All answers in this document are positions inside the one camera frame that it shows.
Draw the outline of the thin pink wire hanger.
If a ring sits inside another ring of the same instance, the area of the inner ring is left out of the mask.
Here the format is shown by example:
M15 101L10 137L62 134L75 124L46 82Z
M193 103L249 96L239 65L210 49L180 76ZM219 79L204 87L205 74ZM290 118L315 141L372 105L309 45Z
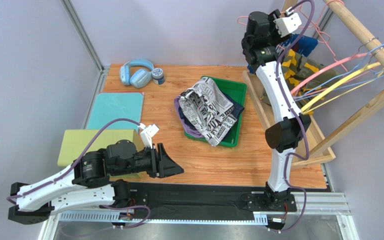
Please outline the thin pink wire hanger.
M283 7L280 11L281 14L284 14L285 10L287 10L290 7L293 7L299 1L300 0L285 0L283 3ZM340 4L344 5L343 0L328 0L328 3L325 3L325 5L320 10L320 14L317 17L317 19L311 21L311 24L308 27L308 29L313 31L313 35L310 37L315 38L319 41L319 43L316 47L324 46L324 48L326 48L328 50L328 52L330 54L329 56L331 56L333 58L333 61L337 62L339 60L337 59L335 52L333 51L333 49L329 45L329 42L331 41L331 36L325 32L327 25L329 24L330 20L332 19L333 15L334 15L333 11L331 9L329 9L329 7L328 7L329 4L331 4L331 3L340 3ZM296 8L296 11L298 11L300 13L300 16L305 17L305 20L307 20L308 17L310 17L310 13L304 13L303 12L302 6L298 6ZM245 18L248 18L248 15L239 16L237 18L236 22L240 25L246 26L246 23L240 21L241 19L245 19Z

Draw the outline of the blue white patterned garment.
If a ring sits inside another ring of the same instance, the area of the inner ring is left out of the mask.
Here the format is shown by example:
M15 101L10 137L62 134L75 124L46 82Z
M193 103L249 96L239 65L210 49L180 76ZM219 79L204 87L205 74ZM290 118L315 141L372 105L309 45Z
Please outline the blue white patterned garment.
M282 42L280 46L282 48L288 47L298 36L298 34L292 34L292 37ZM296 44L291 47L291 49L296 53L308 57L318 44L319 41L316 38L302 35Z

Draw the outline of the yellow clothes hanger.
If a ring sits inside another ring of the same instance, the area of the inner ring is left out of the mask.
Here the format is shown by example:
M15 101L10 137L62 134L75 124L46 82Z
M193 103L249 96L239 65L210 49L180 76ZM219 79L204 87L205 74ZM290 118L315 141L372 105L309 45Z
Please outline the yellow clothes hanger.
M367 64L364 67L355 70L349 74L347 74L345 77L331 85L330 87L324 89L323 91L317 93L308 103L306 103L300 110L303 114L310 112L314 108L311 108L316 102L318 102L320 99L331 93L332 91L338 89L341 85L343 85L346 82L351 81L352 79L356 78L357 76L365 73L365 72L373 72L377 78L381 77L384 74L384 67L380 71L374 71L374 68L381 66L380 62L375 62L371 64Z

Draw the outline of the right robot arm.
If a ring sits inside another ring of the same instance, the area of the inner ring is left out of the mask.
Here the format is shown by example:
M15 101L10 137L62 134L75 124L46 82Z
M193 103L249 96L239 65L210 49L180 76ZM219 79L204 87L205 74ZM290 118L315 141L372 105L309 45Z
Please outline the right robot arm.
M289 183L292 158L311 124L311 118L302 114L289 92L282 74L282 59L276 51L276 46L289 39L301 24L297 13L282 17L279 10L254 11L248 15L241 40L242 53L263 85L275 121L265 131L272 157L269 179L260 200L269 211L286 210L294 200Z

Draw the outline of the purple trousers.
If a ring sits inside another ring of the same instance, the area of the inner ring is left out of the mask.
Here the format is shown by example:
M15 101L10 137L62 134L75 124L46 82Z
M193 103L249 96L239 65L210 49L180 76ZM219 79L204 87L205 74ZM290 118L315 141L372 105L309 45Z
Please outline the purple trousers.
M174 98L173 102L174 102L174 109L177 112L177 115L180 119L180 123L182 124L184 131L194 138L204 138L204 136L195 128L195 126L184 115L183 110L180 106L179 95Z

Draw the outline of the dark blue denim garment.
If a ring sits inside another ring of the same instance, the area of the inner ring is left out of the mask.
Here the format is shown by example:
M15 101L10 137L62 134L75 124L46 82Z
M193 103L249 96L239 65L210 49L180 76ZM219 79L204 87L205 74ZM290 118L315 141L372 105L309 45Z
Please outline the dark blue denim garment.
M226 99L228 99L232 103L233 110L229 113L226 118L230 125L230 130L234 127L235 124L239 123L239 117L242 115L245 107L238 102L236 102L232 97L230 97L227 93L223 92L223 95Z

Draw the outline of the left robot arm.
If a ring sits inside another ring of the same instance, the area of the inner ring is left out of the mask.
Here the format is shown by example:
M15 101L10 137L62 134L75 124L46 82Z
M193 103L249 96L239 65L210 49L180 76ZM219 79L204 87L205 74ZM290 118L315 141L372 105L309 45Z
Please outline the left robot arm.
M138 151L129 140L120 140L97 151L85 153L79 163L34 184L15 182L10 197L15 204L8 219L23 225L44 222L50 216L71 209L99 207L120 209L131 217L134 200L127 181L111 177L145 172L151 178L167 178L184 173L162 143Z

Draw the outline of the thick pink hanger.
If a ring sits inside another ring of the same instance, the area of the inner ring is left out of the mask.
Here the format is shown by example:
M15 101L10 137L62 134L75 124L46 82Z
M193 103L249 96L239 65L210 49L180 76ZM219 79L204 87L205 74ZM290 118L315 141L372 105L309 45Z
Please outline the thick pink hanger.
M341 60L338 60L334 63L332 63L331 65L328 65L328 66L325 66L323 69L317 71L316 73L313 73L310 77L306 78L305 80L303 80L301 83L299 83L297 86L295 86L291 91L291 95L294 96L302 87L304 87L308 82L312 81L313 79L315 79L316 77L320 76L321 74L327 72L328 70L331 70L333 69L334 67L337 67L339 65L342 65L346 62L349 62L351 60L355 60L355 59L358 59L358 58L362 58L362 57L365 57L367 55L370 55L369 52L366 52L366 53L358 53L358 54L354 54L352 56L349 56L349 57L346 57L346 58L343 58Z

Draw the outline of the yellow camouflage garment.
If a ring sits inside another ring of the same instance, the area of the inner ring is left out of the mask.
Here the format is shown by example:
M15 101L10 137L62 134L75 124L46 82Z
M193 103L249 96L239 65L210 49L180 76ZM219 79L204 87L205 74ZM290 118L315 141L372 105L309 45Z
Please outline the yellow camouflage garment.
M290 49L284 56L281 64L284 79L290 90L324 67L325 65L305 57L292 49ZM299 92L304 93L307 90L311 90L319 85L329 87L339 80L338 76L340 74L341 73L339 71L330 69L308 82L299 90Z

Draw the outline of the newspaper print garment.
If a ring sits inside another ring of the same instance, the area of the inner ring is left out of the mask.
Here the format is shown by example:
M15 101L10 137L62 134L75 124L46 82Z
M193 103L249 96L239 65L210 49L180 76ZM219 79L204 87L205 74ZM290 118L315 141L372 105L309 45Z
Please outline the newspaper print garment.
M178 95L174 103L175 109L181 110L184 118L213 147L222 142L238 121L234 102L207 76Z

